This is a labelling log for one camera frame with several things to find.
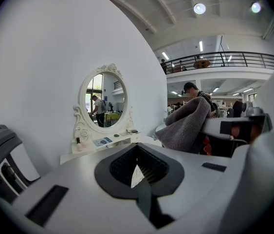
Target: black railing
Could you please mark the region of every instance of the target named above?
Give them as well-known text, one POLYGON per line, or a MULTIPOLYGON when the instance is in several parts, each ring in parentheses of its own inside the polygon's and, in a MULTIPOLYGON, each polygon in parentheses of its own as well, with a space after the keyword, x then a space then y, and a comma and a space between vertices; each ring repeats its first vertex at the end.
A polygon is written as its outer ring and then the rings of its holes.
POLYGON ((211 52, 170 60, 165 64, 167 74, 216 67, 274 69, 274 55, 241 51, 211 52))
POLYGON ((116 81, 115 83, 114 83, 114 90, 115 89, 118 89, 118 88, 121 88, 122 87, 122 84, 119 82, 119 81, 116 81))

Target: curved white wall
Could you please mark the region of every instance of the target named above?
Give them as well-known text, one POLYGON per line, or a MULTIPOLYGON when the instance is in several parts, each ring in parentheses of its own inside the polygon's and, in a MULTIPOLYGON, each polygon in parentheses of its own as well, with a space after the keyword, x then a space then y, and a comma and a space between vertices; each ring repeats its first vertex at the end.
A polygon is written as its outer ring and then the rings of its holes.
POLYGON ((112 2, 8 0, 0 8, 0 123, 19 135, 40 174, 71 152, 80 86, 110 63, 130 92, 135 128, 151 134, 164 118, 166 77, 112 2))
POLYGON ((167 75, 167 83, 203 79, 258 79, 268 80, 273 74, 273 69, 249 67, 217 67, 182 71, 167 75))

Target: mirror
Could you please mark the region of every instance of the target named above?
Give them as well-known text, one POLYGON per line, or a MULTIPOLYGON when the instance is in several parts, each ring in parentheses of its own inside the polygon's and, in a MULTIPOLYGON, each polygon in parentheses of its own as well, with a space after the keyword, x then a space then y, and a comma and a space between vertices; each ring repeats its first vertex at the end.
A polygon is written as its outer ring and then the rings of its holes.
POLYGON ((124 111, 125 91, 118 77, 105 72, 94 76, 85 94, 86 110, 95 125, 108 128, 124 111))

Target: column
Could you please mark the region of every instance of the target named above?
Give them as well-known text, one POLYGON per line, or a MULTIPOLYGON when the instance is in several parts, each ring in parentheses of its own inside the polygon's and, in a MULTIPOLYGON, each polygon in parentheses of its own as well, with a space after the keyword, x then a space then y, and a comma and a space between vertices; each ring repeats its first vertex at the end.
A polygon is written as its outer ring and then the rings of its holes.
POLYGON ((196 80, 195 80, 195 85, 197 86, 197 88, 198 88, 199 90, 201 90, 201 79, 196 79, 196 80))

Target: gray blanket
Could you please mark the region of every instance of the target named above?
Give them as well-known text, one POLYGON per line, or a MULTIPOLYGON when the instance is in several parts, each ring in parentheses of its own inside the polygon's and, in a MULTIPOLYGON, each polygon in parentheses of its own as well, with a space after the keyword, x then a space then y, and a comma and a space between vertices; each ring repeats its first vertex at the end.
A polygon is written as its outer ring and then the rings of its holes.
POLYGON ((207 117, 210 117, 209 103, 203 97, 196 97, 169 115, 166 127, 154 136, 166 148, 190 152, 207 117))

